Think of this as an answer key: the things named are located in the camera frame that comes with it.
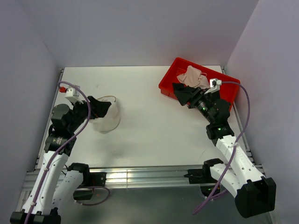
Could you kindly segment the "beige pink bra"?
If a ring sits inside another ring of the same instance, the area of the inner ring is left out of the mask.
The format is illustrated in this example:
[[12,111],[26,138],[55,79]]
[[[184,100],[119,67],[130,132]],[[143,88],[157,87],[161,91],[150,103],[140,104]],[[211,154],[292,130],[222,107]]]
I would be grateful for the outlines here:
[[178,75],[177,79],[180,83],[186,85],[187,87],[200,87],[202,89],[210,88],[207,74],[197,68],[192,67],[191,65],[187,67],[187,71],[185,73]]

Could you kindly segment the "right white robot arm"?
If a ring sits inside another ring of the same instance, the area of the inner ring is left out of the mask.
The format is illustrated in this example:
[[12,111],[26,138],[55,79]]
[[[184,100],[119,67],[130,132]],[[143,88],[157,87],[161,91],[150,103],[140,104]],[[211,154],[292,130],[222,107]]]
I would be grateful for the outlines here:
[[215,181],[215,186],[193,214],[223,194],[217,193],[220,185],[234,197],[236,208],[243,218],[273,211],[276,183],[255,167],[239,145],[241,135],[235,136],[228,123],[231,104],[220,98],[221,84],[221,80],[214,79],[209,89],[178,83],[172,85],[174,95],[182,106],[198,109],[207,119],[207,136],[228,161],[224,163],[220,159],[210,159],[204,162],[202,178],[207,182]]

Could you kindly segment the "black bra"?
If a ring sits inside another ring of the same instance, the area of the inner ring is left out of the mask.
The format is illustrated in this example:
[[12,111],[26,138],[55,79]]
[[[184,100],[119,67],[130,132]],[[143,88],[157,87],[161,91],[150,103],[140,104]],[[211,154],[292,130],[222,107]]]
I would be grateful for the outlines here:
[[195,94],[203,95],[210,101],[215,101],[217,99],[220,99],[220,93],[219,91],[216,91],[214,93],[208,93],[206,92],[209,90],[208,88],[202,89],[200,87],[189,87],[185,86],[182,83],[172,83],[173,92],[179,103],[184,106],[187,103],[190,102],[191,98],[195,97]]

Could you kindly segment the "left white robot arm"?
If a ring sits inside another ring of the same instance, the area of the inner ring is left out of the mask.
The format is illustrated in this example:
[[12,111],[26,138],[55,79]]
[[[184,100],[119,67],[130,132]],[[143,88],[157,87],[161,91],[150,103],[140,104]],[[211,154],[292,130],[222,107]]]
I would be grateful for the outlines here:
[[63,181],[58,183],[58,180],[79,134],[77,129],[86,127],[91,119],[118,118],[118,108],[111,96],[99,99],[88,96],[83,101],[74,98],[71,104],[72,108],[59,104],[52,109],[42,167],[27,201],[21,211],[12,213],[10,223],[59,224],[65,202],[79,186],[89,187],[91,174],[84,163],[72,163]]

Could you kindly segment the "white mesh laundry bag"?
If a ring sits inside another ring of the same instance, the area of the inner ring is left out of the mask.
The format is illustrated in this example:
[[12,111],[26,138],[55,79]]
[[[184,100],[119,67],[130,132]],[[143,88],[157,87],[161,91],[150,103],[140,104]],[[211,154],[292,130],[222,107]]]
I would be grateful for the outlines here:
[[118,126],[121,120],[120,112],[117,105],[117,98],[115,96],[108,95],[108,96],[97,98],[97,100],[111,102],[112,105],[109,107],[105,117],[90,119],[89,123],[92,124],[93,129],[97,132],[100,133],[110,132]]

